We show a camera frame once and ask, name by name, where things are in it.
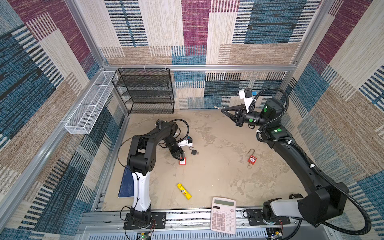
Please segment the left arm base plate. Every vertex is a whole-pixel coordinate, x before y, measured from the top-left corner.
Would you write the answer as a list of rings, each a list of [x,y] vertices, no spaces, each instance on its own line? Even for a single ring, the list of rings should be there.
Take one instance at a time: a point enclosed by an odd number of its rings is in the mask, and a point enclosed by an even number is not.
[[[124,230],[149,230],[154,226],[155,230],[164,229],[166,225],[166,212],[128,213],[124,222]]]

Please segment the yellow glue stick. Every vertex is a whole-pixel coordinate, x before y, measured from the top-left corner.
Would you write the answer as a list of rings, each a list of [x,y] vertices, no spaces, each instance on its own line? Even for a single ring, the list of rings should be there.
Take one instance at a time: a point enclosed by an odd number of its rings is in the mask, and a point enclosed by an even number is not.
[[[178,189],[181,191],[181,193],[187,198],[187,200],[191,199],[191,194],[184,188],[184,186],[181,183],[177,184]]]

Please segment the red padlock with key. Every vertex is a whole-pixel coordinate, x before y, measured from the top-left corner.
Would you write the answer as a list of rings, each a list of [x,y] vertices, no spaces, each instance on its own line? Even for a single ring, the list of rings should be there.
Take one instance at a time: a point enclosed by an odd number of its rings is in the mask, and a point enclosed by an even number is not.
[[[186,165],[187,158],[184,157],[182,161],[179,162],[179,165],[185,166]]]

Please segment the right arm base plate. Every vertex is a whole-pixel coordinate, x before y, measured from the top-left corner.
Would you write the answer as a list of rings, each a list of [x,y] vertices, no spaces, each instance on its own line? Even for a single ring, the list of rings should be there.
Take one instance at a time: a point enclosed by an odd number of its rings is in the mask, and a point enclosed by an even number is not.
[[[272,220],[265,220],[262,209],[245,209],[243,217],[246,218],[250,226],[267,226],[267,225],[289,225],[291,220],[288,217],[276,217]]]

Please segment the blue notebook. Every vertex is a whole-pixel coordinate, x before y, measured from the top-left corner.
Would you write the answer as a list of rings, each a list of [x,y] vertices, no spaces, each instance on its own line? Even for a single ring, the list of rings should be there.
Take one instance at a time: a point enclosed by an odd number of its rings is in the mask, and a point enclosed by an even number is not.
[[[129,198],[134,196],[134,178],[132,172],[130,171],[129,166],[125,167],[118,197],[119,198]]]

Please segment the pink calculator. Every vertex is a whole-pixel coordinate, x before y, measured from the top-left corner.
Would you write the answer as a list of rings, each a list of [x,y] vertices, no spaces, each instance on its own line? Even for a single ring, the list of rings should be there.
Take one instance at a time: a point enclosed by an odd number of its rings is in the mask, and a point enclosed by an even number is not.
[[[210,229],[222,234],[236,234],[236,201],[214,197],[211,207]]]

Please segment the small black padlock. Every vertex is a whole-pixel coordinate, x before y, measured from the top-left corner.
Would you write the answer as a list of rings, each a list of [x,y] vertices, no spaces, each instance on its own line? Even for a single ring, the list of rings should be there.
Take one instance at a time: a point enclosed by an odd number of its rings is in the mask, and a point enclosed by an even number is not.
[[[199,155],[199,152],[194,147],[189,147],[189,149],[191,150],[192,155]]]

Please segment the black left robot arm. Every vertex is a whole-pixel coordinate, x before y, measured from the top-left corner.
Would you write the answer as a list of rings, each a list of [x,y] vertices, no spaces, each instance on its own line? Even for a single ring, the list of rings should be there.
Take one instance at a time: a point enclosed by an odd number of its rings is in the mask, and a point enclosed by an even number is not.
[[[150,175],[156,164],[157,146],[165,142],[171,156],[183,163],[185,152],[182,147],[190,147],[193,143],[189,133],[190,126],[183,119],[169,122],[157,120],[155,128],[150,132],[131,138],[126,166],[134,180],[134,202],[130,207],[129,220],[145,226],[152,222]]]

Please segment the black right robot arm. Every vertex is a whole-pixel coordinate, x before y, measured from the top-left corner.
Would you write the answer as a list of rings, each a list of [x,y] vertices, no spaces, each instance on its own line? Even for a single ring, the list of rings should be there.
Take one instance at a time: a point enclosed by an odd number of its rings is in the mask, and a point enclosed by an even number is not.
[[[251,129],[258,127],[256,138],[278,153],[296,174],[307,192],[307,196],[290,195],[288,200],[271,199],[263,204],[259,212],[247,213],[247,219],[263,220],[266,225],[279,223],[287,217],[303,221],[313,227],[327,226],[340,233],[362,236],[370,232],[371,219],[367,211],[349,194],[348,187],[336,183],[325,174],[297,144],[292,134],[282,125],[281,118],[289,108],[289,101],[283,103],[276,98],[266,101],[261,111],[256,111],[256,100],[263,91],[253,92],[247,88],[239,91],[243,104],[223,108],[221,112],[238,127],[248,124]],[[346,202],[350,201],[362,214],[365,225],[360,230],[348,230],[337,227],[327,221],[343,214]]]

